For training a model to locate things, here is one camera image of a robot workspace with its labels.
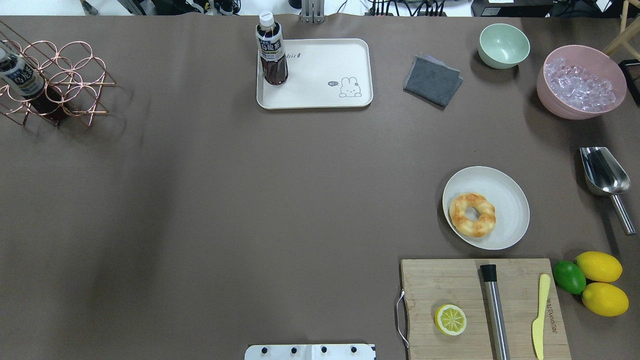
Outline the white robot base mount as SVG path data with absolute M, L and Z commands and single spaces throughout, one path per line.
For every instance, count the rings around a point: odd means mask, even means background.
M 254 344 L 247 347 L 245 360 L 375 360 L 374 344 Z

